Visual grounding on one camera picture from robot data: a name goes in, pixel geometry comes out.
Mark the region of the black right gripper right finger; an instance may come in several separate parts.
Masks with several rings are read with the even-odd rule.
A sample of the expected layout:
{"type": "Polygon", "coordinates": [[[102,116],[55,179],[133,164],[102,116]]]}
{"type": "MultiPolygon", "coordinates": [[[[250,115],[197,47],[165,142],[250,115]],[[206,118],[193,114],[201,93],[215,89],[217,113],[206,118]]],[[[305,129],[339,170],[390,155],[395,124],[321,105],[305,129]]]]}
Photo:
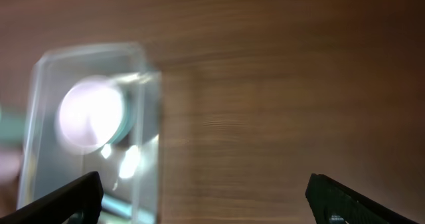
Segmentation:
{"type": "Polygon", "coordinates": [[[317,224],[417,224],[323,174],[311,174],[305,197],[317,224]]]}

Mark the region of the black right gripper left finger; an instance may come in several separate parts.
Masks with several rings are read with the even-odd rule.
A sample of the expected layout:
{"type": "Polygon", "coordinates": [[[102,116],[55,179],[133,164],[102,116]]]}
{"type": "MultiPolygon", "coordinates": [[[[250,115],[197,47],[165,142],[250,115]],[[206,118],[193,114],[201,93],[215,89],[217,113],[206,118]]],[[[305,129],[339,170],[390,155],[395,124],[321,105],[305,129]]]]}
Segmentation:
{"type": "Polygon", "coordinates": [[[97,223],[103,195],[99,173],[91,171],[2,217],[1,224],[64,223],[73,215],[77,215],[78,223],[97,223]]]}

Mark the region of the green plastic cup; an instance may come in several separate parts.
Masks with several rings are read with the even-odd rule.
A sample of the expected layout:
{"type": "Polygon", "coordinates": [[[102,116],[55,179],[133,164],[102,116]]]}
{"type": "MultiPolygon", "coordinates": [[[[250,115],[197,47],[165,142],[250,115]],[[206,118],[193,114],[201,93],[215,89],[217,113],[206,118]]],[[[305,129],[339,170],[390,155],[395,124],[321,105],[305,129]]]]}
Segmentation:
{"type": "Polygon", "coordinates": [[[25,115],[1,107],[1,147],[16,148],[23,145],[25,115]]]}

